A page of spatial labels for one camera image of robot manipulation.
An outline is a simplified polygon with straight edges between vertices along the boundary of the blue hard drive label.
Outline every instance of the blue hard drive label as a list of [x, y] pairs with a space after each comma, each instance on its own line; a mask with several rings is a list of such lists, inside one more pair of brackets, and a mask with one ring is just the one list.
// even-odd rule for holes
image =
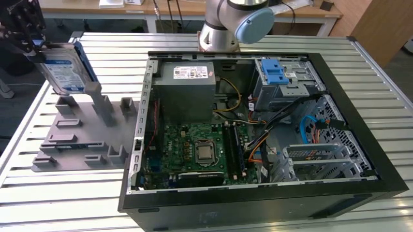
[[46, 59], [44, 65], [60, 89], [70, 93], [82, 93], [84, 83], [69, 60]]
[[46, 59], [45, 64], [66, 64], [70, 65], [72, 62], [69, 60], [62, 60], [62, 59]]

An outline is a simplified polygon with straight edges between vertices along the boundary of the motherboard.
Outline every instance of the motherboard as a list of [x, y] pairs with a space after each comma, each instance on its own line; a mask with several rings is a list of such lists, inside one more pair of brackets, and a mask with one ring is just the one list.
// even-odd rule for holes
[[204, 180], [212, 181], [211, 186], [213, 181], [221, 185], [256, 183], [255, 167], [243, 160], [247, 141], [241, 123], [165, 125], [163, 152], [148, 158], [149, 188], [175, 188], [179, 182], [195, 187], [201, 175], [208, 175]]

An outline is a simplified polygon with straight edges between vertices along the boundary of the aluminum slotted table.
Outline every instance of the aluminum slotted table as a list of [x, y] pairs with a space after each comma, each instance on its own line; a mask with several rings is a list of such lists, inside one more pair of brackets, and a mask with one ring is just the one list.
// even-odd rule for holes
[[[110, 101], [140, 98], [148, 51], [196, 51], [193, 34], [84, 33], [80, 40]], [[413, 230], [413, 105], [356, 42], [346, 38], [267, 36], [248, 52], [320, 53], [409, 191], [338, 218], [196, 231], [306, 232]], [[74, 95], [77, 102], [90, 101]], [[57, 95], [45, 83], [0, 158], [0, 231], [141, 231], [117, 212], [122, 170], [34, 173], [32, 160], [54, 119]]]

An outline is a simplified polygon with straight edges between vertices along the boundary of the green circuit board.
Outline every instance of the green circuit board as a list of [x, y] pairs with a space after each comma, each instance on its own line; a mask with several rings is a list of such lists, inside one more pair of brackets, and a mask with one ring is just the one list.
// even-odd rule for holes
[[[243, 145], [248, 141], [244, 124], [236, 126], [236, 131]], [[211, 164], [199, 164], [196, 162], [195, 147], [199, 142], [213, 144], [215, 160]], [[167, 189], [169, 175], [185, 172], [223, 172], [224, 185], [256, 183], [253, 166], [244, 170], [244, 176], [236, 180], [227, 175], [221, 124], [165, 125], [163, 144], [163, 154], [159, 161], [156, 161], [160, 169], [152, 173], [155, 189]]]

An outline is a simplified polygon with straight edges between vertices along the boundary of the blue cable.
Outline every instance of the blue cable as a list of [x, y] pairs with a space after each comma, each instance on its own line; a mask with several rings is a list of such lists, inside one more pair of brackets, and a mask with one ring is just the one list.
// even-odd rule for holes
[[308, 143], [307, 137], [304, 136], [304, 128], [303, 128], [304, 120], [306, 120], [307, 118], [308, 118], [310, 120], [312, 120], [314, 122], [318, 121], [316, 118], [314, 118], [314, 117], [310, 116], [310, 115], [306, 115], [306, 116], [303, 116], [303, 118], [302, 118], [302, 120], [300, 120], [300, 122], [299, 122], [299, 132], [300, 132], [302, 142], [303, 142], [304, 144]]

